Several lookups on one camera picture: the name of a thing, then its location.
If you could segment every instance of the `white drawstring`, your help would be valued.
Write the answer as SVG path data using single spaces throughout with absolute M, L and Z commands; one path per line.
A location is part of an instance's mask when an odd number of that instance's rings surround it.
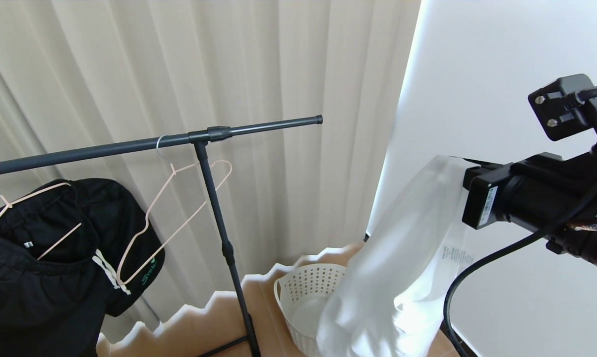
M 109 281 L 111 282 L 111 285 L 113 285 L 113 289 L 122 289 L 122 291 L 124 291 L 124 293 L 126 293 L 127 295 L 131 294 L 131 292 L 126 288 L 126 286 L 124 286 L 124 285 L 118 285 L 118 282 L 117 282 L 117 280 L 115 278 L 116 277 L 116 270 L 113 269 L 113 267 L 111 266 L 111 264 L 109 264 L 107 262 L 107 260 L 104 258 L 104 256 L 102 255 L 102 252 L 99 249 L 96 249 L 96 255 L 94 255 L 92 257 L 92 260 L 96 264 L 98 264 L 99 267 L 102 268 L 102 270 L 106 274 L 107 278 L 109 278 Z

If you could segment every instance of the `curtain fold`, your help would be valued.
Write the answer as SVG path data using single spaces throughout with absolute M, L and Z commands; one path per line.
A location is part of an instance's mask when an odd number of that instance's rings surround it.
M 418 1 L 0 1 L 0 161 L 322 114 L 324 125 L 208 146 L 241 276 L 364 237 Z M 176 168 L 188 146 L 161 149 Z M 226 165 L 213 167 L 215 180 Z M 170 174 L 155 151 L 0 177 L 16 199 L 58 177 L 121 182 L 145 209 Z M 198 169 L 151 212 L 169 237 L 206 199 Z M 169 243 L 158 279 L 117 319 L 149 328 L 233 285 L 210 206 Z

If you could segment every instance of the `laundry basket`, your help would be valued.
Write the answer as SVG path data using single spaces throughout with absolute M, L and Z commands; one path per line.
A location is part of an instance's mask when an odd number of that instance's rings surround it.
M 310 264 L 274 282 L 274 296 L 292 341 L 308 357 L 321 357 L 316 345 L 318 320 L 325 303 L 345 275 L 338 264 Z

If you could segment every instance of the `white label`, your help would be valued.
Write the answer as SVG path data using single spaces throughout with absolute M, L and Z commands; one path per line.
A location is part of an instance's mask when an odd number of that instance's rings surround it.
M 495 186 L 488 190 L 488 196 L 486 197 L 486 203 L 484 204 L 484 210 L 481 212 L 479 219 L 479 225 L 485 224 L 490 217 L 490 212 L 493 210 L 493 202 L 495 202 L 496 190 L 499 186 Z
M 455 248 L 454 246 L 443 246 L 442 249 L 442 258 L 450 259 L 453 262 L 460 264 L 462 269 L 466 269 L 475 262 L 473 255 L 468 253 L 465 249 Z

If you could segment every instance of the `brown floor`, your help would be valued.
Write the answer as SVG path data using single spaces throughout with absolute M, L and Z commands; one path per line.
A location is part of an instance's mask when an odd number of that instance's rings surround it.
M 315 262 L 346 266 L 349 258 L 360 248 L 362 242 L 336 249 L 333 253 L 303 257 L 295 267 Z M 242 282 L 248 311 L 254 321 L 261 355 L 264 357 L 304 356 L 292 343 L 273 294 L 274 280 L 292 269 L 276 264 L 265 276 L 248 275 Z M 235 294 L 216 292 L 205 309 L 185 305 L 155 332 L 137 323 L 119 343 L 110 344 L 101 335 L 97 351 L 99 357 L 194 357 L 244 335 L 245 328 Z M 242 343 L 216 356 L 249 355 L 248 344 Z M 428 357 L 457 357 L 457 352 L 442 332 L 438 332 Z

